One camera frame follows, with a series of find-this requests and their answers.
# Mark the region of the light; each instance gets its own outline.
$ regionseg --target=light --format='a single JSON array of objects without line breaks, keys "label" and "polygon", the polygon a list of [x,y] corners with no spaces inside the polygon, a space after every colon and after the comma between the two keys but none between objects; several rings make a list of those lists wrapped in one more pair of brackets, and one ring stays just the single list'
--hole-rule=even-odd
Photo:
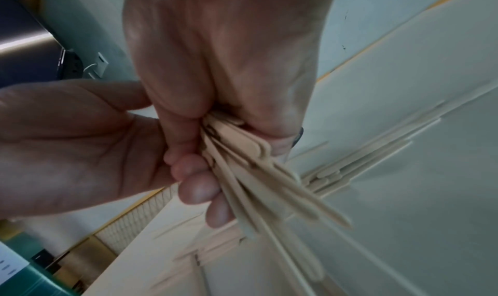
[{"label": "light", "polygon": [[52,40],[53,36],[50,33],[38,34],[26,38],[21,38],[6,43],[0,42],[0,53],[7,53],[17,49],[33,46]]}]

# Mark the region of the wooden coffee stirrer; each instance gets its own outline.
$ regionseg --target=wooden coffee stirrer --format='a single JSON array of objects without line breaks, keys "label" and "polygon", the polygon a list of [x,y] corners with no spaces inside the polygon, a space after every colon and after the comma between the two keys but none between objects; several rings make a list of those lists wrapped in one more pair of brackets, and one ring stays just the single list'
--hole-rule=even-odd
[{"label": "wooden coffee stirrer", "polygon": [[276,162],[269,143],[239,128],[240,124],[226,114],[206,116],[201,154],[218,177],[242,231],[249,238],[259,234],[268,242],[298,294],[315,296],[310,282],[322,281],[325,270],[285,220],[295,214],[308,222],[351,225],[303,187],[297,174]]}]

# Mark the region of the electrical outlet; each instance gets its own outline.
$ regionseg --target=electrical outlet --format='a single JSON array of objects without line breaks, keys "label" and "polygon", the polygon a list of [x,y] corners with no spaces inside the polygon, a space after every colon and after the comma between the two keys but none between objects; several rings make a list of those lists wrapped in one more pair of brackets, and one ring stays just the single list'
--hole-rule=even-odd
[{"label": "electrical outlet", "polygon": [[95,58],[95,69],[93,70],[98,77],[103,77],[109,62],[104,58],[104,56],[99,52],[97,53],[97,58]]}]

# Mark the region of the wire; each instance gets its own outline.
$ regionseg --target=wire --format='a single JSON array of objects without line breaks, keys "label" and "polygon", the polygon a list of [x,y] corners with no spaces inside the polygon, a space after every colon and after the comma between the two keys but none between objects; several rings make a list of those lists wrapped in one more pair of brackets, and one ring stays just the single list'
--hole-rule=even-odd
[{"label": "wire", "polygon": [[93,63],[93,64],[90,64],[89,66],[87,66],[84,70],[83,70],[83,73],[85,73],[89,68],[93,67],[94,65],[97,65],[96,63]]}]

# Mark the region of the paper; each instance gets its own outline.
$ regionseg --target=paper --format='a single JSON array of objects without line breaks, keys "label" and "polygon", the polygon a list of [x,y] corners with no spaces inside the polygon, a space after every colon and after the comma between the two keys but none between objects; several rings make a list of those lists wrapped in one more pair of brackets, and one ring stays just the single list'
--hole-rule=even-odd
[{"label": "paper", "polygon": [[0,285],[28,265],[29,262],[0,242]]}]

